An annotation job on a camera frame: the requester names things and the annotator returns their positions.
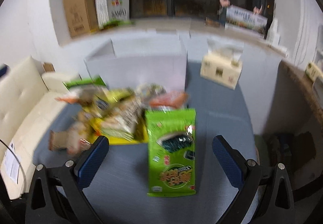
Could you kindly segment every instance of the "window sill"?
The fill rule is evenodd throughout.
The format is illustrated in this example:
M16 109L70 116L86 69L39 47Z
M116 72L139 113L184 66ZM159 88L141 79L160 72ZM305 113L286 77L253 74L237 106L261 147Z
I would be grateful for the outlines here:
M117 34L125 31L153 31L153 32L166 32L176 33L178 31L189 32L190 35L194 33L217 35L226 37L229 39L240 40L260 47L266 51L274 52L281 57L286 57L283 52L275 50L268 46L263 39L254 37L239 31L225 29L223 27L212 27L205 26L203 20L189 19L189 18L145 18L145 19L134 19L134 25L124 25L120 27L113 27L111 29L103 30L100 32L92 33L89 35L78 36L71 39L70 43L78 40L86 39L87 37L93 36L105 36L107 34Z

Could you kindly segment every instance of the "paper sheet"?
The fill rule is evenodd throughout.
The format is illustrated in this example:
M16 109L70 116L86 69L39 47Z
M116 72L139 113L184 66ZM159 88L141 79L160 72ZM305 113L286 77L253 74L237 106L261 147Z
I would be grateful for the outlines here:
M17 154L15 153L15 146L14 146L13 142L10 143L9 148L17 156ZM7 150L5 152L4 166L6 169L6 173L11 178L11 180L17 184L18 184L18 174L19 174L19 162L16 160L16 158L10 152L10 150Z

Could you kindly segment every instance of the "beige tissue box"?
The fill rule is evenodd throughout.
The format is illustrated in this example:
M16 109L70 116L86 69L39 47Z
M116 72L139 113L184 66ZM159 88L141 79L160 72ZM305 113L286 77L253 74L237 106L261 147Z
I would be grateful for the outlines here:
M241 61L209 53L203 57L200 75L228 88L235 89L241 70Z

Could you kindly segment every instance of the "cream leather couch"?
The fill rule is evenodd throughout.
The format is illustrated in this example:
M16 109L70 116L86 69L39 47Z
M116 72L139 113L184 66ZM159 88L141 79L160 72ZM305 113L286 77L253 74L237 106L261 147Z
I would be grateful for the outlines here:
M66 106L66 103L55 100L55 97L67 92L62 81L77 78L77 74L65 75L55 72L40 76L31 57L1 77L0 138L7 145L13 141L15 152L26 175L26 187L21 169L18 173L18 183L7 175L4 165L6 147L0 143L0 173L11 199L29 190L35 170L32 163L33 152L43 134Z

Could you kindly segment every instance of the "orange snack package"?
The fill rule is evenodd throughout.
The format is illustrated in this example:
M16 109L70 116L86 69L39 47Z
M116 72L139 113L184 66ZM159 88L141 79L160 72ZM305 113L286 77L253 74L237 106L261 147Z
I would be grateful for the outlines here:
M188 99L188 94L183 91L172 91L159 95L150 100L151 107L166 106L179 109L185 104Z

